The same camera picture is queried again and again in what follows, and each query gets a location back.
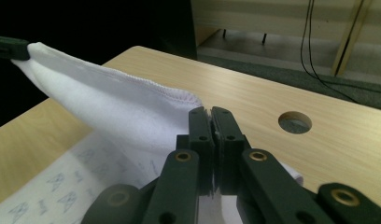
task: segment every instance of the dark background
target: dark background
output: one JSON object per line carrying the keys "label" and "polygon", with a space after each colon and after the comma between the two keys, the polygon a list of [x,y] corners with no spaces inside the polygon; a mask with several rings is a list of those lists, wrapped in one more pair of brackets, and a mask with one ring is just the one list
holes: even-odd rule
{"label": "dark background", "polygon": [[[133,46],[196,60],[191,3],[126,1],[92,6],[0,4],[0,36],[25,39],[79,59],[103,64]],[[47,96],[10,60],[0,59],[0,126]]]}

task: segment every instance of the round hole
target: round hole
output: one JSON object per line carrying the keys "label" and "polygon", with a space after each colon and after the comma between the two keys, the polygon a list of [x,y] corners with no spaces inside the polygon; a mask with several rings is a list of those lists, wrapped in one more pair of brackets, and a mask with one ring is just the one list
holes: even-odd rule
{"label": "round hole", "polygon": [[176,216],[172,213],[163,213],[159,216],[160,224],[173,224],[176,223]]}
{"label": "round hole", "polygon": [[189,161],[191,159],[191,154],[188,152],[180,152],[176,154],[177,161]]}
{"label": "round hole", "polygon": [[306,212],[297,212],[296,217],[304,224],[313,224],[316,223],[316,220]]}
{"label": "round hole", "polygon": [[229,135],[229,136],[226,136],[226,139],[228,139],[228,140],[234,140],[236,137],[234,137],[233,135]]}
{"label": "round hole", "polygon": [[261,152],[251,152],[249,153],[249,157],[254,161],[266,161],[267,156]]}
{"label": "round hole", "polygon": [[129,201],[129,194],[125,190],[114,192],[108,198],[108,204],[113,207],[126,204],[127,201]]}
{"label": "round hole", "polygon": [[346,189],[333,189],[331,191],[331,196],[338,203],[342,203],[347,206],[357,206],[360,204],[359,198]]}
{"label": "round hole", "polygon": [[280,127],[288,133],[307,133],[312,128],[312,120],[305,114],[290,111],[278,118]]}

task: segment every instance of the table surface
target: table surface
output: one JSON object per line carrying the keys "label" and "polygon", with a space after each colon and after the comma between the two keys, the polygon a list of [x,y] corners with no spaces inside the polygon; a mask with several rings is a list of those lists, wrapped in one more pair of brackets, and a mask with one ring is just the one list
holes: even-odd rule
{"label": "table surface", "polygon": [[[133,47],[104,64],[164,86],[191,91],[206,109],[232,111],[253,147],[269,150],[314,192],[340,182],[381,206],[381,110],[303,91],[206,63]],[[278,118],[311,119],[288,133]],[[0,128],[0,202],[65,153],[91,129],[48,99]]]}

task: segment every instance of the white cloth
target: white cloth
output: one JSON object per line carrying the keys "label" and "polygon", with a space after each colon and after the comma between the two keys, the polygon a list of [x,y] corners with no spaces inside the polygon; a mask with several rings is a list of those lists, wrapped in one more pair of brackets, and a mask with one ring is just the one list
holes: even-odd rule
{"label": "white cloth", "polygon": [[[142,187],[159,176],[188,112],[203,105],[167,88],[74,58],[42,43],[14,62],[31,81],[94,132],[0,204],[0,223],[80,223],[92,200],[115,183]],[[303,178],[283,164],[302,185]],[[199,223],[239,223],[235,197],[201,197]]]}

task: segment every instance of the cable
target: cable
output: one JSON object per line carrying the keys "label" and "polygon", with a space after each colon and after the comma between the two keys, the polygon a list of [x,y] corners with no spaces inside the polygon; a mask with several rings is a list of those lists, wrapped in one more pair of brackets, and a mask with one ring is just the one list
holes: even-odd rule
{"label": "cable", "polygon": [[[336,91],[337,93],[345,96],[345,98],[349,99],[353,103],[359,104],[359,102],[357,102],[356,100],[354,100],[350,96],[348,96],[348,95],[346,95],[346,94],[344,94],[344,93],[342,93],[342,92],[340,92],[340,91],[338,91],[338,90],[328,86],[323,80],[321,80],[321,78],[319,78],[316,70],[314,69],[313,61],[312,61],[312,54],[311,54],[312,50],[311,50],[311,44],[310,44],[310,39],[311,39],[311,34],[312,34],[312,15],[313,15],[314,3],[315,3],[315,0],[309,0],[309,4],[307,6],[306,21],[305,21],[305,24],[304,24],[304,30],[303,30],[303,36],[302,36],[302,45],[301,45],[301,62],[302,62],[302,67],[303,67],[303,69],[304,69],[304,71],[306,72],[307,75],[309,75],[310,77],[316,78],[322,85],[324,85],[328,89]],[[303,43],[304,43],[304,37],[305,37],[305,34],[306,34],[306,30],[307,30],[307,24],[309,25],[309,34],[308,34],[308,37],[309,37],[309,40],[308,40],[309,61],[310,61],[310,66],[312,67],[312,70],[314,72],[314,75],[312,75],[306,69],[306,67],[304,66],[304,63],[303,63]]]}

